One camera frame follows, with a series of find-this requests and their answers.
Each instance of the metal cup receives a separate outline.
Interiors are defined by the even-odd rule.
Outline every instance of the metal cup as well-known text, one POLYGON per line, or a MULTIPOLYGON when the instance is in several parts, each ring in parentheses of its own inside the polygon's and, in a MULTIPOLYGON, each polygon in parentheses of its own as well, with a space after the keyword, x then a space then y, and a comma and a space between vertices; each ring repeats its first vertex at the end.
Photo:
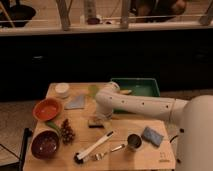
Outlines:
POLYGON ((128 147, 132 151, 136 151, 142 145, 142 139, 137 134, 130 134, 127 138, 128 147))

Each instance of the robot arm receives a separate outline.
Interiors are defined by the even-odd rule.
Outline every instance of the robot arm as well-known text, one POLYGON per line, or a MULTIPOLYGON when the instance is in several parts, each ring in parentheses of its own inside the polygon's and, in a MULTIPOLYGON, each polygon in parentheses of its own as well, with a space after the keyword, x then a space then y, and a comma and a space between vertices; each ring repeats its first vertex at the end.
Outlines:
POLYGON ((173 98, 120 95, 108 83, 96 94, 98 117, 110 119, 113 109, 144 114, 180 127, 175 171, 209 171, 213 168, 213 96, 185 101, 173 98))
POLYGON ((121 109, 179 125, 182 110, 188 102, 174 98, 121 95, 119 90, 116 83, 110 82, 96 94, 98 117, 110 119, 113 109, 121 109))

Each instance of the white bowl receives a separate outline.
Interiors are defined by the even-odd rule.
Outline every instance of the white bowl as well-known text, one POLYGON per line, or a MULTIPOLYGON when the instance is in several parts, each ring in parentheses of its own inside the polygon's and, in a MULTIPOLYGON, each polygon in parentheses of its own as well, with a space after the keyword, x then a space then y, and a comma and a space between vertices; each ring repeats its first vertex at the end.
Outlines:
POLYGON ((70 86, 68 83, 58 83, 55 86, 55 92, 57 94, 57 97, 62 99, 69 96, 69 90, 70 90, 70 86))

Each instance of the gray sponge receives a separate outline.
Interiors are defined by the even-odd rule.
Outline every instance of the gray sponge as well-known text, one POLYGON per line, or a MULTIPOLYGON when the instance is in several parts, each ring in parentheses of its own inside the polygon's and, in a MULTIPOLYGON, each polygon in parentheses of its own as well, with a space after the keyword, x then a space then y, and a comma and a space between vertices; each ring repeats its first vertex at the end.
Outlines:
POLYGON ((151 129, 148 126, 144 129, 141 137, 144 140, 151 142, 156 147, 159 147, 163 140, 163 135, 159 134, 157 131, 151 129))

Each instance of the brown bowl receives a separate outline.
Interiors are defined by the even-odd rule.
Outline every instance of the brown bowl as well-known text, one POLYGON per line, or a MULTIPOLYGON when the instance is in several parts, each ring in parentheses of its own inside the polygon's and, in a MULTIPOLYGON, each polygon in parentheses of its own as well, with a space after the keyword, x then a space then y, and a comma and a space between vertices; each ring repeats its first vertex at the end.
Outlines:
POLYGON ((58 135, 54 131, 43 131, 34 138, 31 151, 33 156, 38 159, 50 159, 58 148, 58 135))
POLYGON ((48 121, 56 117, 62 110, 61 103, 54 98, 47 98, 37 103, 33 116, 40 121, 48 121))

